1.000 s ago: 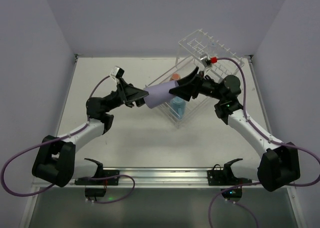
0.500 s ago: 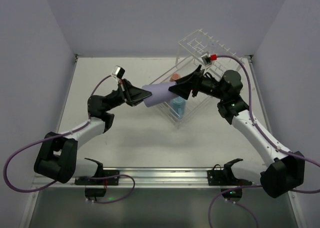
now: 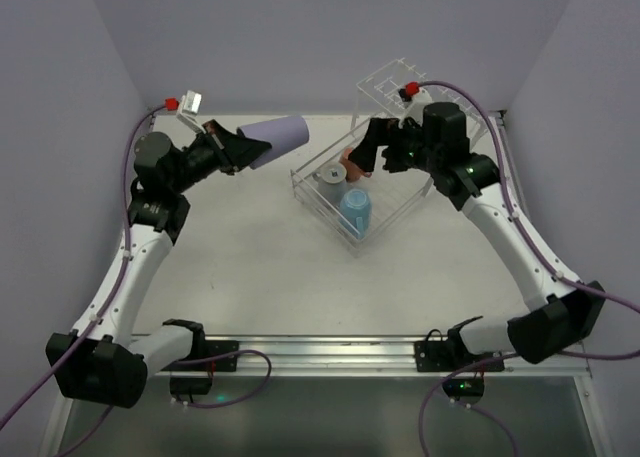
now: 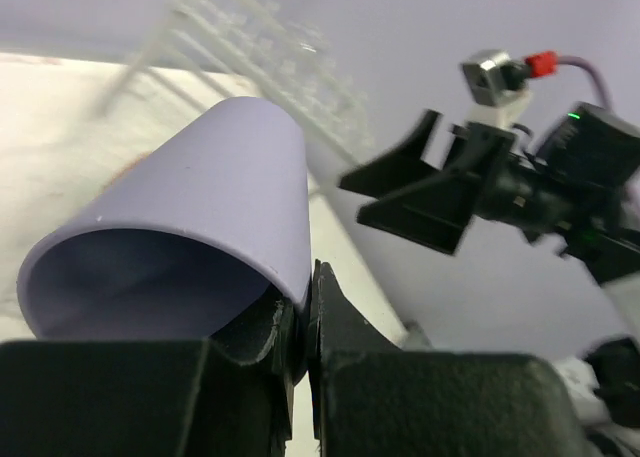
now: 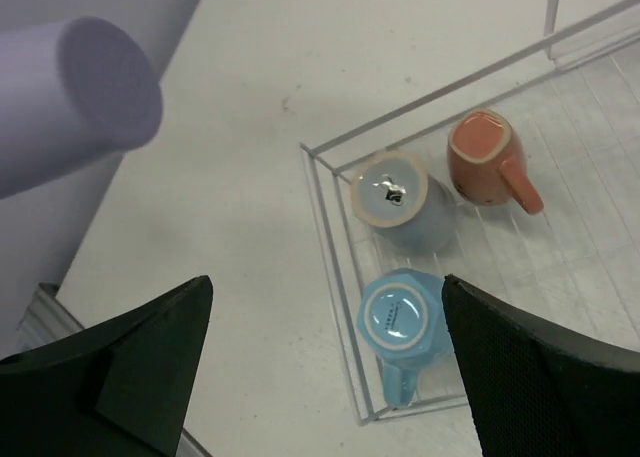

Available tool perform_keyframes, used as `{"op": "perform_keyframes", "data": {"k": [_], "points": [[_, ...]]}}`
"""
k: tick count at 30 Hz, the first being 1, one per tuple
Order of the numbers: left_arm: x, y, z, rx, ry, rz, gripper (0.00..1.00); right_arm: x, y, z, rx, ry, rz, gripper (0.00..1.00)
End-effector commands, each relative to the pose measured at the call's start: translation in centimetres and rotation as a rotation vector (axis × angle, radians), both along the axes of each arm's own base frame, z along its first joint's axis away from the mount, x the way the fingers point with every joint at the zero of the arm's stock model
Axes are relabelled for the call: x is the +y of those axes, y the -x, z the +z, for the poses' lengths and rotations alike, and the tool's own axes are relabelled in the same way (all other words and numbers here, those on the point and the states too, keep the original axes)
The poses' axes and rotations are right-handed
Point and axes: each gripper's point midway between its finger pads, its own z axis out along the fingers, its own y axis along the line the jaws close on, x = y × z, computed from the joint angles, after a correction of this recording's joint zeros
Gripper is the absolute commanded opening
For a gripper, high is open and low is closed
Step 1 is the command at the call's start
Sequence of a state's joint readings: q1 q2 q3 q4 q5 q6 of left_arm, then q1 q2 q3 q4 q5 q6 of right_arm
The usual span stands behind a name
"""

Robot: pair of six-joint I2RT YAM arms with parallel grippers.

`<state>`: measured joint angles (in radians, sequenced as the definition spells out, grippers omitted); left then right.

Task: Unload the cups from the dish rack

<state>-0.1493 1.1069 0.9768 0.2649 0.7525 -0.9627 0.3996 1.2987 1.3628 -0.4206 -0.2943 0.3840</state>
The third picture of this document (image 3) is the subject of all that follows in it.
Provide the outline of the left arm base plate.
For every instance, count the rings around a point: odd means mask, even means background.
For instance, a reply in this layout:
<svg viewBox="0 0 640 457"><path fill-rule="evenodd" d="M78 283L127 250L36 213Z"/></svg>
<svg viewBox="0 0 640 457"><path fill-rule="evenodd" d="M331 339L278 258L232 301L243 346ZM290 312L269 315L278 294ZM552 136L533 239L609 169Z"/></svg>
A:
<svg viewBox="0 0 640 457"><path fill-rule="evenodd" d="M169 319L151 335L149 373L160 371L226 372L237 370L239 342L208 340L201 323Z"/></svg>

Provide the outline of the lavender tall cup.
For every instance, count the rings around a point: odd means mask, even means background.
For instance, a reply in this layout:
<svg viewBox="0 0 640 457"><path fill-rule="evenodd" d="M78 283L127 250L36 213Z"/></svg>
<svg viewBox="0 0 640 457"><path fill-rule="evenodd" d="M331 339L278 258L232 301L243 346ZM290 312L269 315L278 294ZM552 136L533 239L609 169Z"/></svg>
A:
<svg viewBox="0 0 640 457"><path fill-rule="evenodd" d="M301 116L287 116L243 125L237 128L243 137L266 142L271 149L250 164L252 170L298 149L309 142L309 129Z"/></svg>

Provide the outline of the light blue mug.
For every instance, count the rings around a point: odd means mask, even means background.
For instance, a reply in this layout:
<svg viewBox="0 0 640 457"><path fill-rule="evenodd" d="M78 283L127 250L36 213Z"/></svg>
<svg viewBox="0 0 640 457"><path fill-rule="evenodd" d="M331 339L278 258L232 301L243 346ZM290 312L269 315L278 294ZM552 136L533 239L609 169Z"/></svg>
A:
<svg viewBox="0 0 640 457"><path fill-rule="evenodd" d="M341 225L356 239L363 239L370 226L372 208L371 198L365 190L348 190L339 203Z"/></svg>

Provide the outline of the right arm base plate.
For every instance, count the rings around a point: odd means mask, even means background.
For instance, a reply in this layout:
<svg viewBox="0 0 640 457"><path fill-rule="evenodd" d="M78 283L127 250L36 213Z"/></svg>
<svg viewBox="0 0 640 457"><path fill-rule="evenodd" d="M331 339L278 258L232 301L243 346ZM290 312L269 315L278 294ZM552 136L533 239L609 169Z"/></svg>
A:
<svg viewBox="0 0 640 457"><path fill-rule="evenodd" d="M503 318L472 317L445 333L432 329L413 343L418 372L453 372L488 359L475 368L478 372L502 372L504 363L495 360L502 351L512 350Z"/></svg>

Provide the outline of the pale grey footed cup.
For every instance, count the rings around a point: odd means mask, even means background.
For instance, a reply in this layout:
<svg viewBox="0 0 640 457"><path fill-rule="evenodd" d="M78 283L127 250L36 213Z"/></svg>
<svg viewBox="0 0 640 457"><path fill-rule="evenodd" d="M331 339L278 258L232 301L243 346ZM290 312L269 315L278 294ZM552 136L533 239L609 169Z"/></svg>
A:
<svg viewBox="0 0 640 457"><path fill-rule="evenodd" d="M313 174L317 191L333 206L339 205L348 189L346 177L346 168L339 162L329 162Z"/></svg>

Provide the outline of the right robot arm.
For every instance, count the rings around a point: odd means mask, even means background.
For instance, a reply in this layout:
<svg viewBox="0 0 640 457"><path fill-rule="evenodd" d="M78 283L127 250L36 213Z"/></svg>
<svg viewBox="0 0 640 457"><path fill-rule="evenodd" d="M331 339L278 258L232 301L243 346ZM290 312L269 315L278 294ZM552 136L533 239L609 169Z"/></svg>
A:
<svg viewBox="0 0 640 457"><path fill-rule="evenodd" d="M493 323L478 316L447 332L432 353L451 364L475 355L514 352L537 364L588 337L604 300L598 282L583 283L512 203L499 166L471 149L467 120L450 102L423 106L421 120L373 118L349 159L364 172L382 157L389 173L420 170L484 235L514 279L526 314Z"/></svg>

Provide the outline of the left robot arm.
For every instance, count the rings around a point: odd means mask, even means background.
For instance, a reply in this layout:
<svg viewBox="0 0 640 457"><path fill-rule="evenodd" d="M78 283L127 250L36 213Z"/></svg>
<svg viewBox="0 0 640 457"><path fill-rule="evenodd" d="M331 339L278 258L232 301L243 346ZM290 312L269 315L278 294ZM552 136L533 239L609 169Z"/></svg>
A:
<svg viewBox="0 0 640 457"><path fill-rule="evenodd" d="M55 333L46 356L61 394L70 399L131 408L147 380L180 366L218 370L202 324L169 319L134 340L132 330L148 288L186 223L186 190L214 172L234 175L256 167L274 145L268 138L204 124L188 146L163 132L134 144L135 178L126 191L123 241L89 307L68 333Z"/></svg>

